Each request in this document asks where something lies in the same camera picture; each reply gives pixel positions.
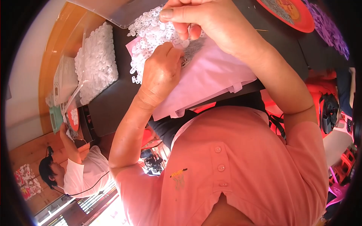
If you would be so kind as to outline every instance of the woman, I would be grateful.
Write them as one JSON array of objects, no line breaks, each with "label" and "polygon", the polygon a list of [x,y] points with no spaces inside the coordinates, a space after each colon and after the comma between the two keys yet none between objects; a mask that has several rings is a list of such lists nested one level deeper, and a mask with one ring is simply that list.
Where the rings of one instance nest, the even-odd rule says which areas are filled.
[{"label": "woman", "polygon": [[287,140],[269,129],[260,107],[229,103],[182,125],[166,169],[144,174],[137,164],[143,130],[180,76],[183,53],[164,43],[145,63],[110,152],[129,223],[314,225],[326,205],[328,173],[313,100],[297,73],[231,0],[169,0],[160,20],[172,21],[182,39],[197,39],[202,28],[248,64],[284,112]]}]

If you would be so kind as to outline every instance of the hand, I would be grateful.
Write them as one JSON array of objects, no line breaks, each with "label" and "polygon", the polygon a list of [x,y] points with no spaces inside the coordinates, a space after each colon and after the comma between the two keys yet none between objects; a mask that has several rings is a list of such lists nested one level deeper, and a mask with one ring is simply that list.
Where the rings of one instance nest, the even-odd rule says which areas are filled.
[{"label": "hand", "polygon": [[67,129],[68,129],[68,125],[66,123],[62,123],[60,125],[60,130],[59,130],[60,134],[65,135],[67,133]]},{"label": "hand", "polygon": [[224,52],[244,62],[269,45],[231,0],[169,0],[160,21],[173,22],[181,39],[197,39],[202,28]]},{"label": "hand", "polygon": [[137,95],[150,108],[156,108],[180,81],[183,56],[182,50],[165,42],[146,60],[142,85]]}]

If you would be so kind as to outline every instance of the red tray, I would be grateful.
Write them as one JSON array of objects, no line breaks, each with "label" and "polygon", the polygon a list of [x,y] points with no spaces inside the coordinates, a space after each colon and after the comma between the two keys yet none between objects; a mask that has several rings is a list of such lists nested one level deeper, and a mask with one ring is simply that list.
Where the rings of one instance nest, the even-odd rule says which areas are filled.
[{"label": "red tray", "polygon": [[262,5],[266,10],[271,14],[276,16],[279,20],[283,21],[287,25],[291,26],[298,31],[304,33],[310,33],[314,31],[314,20],[307,9],[306,5],[301,0],[276,0],[277,3],[291,16],[294,24],[289,23],[284,20],[271,9],[269,9],[261,0],[257,0],[260,5]]}]

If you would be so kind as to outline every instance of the pink paper sheet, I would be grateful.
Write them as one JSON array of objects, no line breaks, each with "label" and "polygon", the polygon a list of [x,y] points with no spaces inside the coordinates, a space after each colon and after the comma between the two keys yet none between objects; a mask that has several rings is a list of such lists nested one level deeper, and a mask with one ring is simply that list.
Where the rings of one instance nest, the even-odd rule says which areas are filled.
[{"label": "pink paper sheet", "polygon": [[[126,45],[131,56],[132,47],[139,39]],[[180,83],[154,110],[153,119],[182,117],[185,109],[226,92],[236,93],[243,85],[256,79],[246,64],[222,51],[211,38],[206,37],[201,50],[181,70]]]}]

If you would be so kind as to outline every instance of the pink polo shirt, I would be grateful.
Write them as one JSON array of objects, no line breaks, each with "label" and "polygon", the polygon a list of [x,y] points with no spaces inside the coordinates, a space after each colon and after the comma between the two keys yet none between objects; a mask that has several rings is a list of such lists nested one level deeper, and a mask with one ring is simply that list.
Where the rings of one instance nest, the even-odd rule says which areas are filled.
[{"label": "pink polo shirt", "polygon": [[265,113],[225,106],[177,136],[160,176],[139,165],[117,175],[130,225],[201,225],[221,193],[255,225],[314,225],[322,216],[328,169],[317,124],[294,126],[285,144]]}]

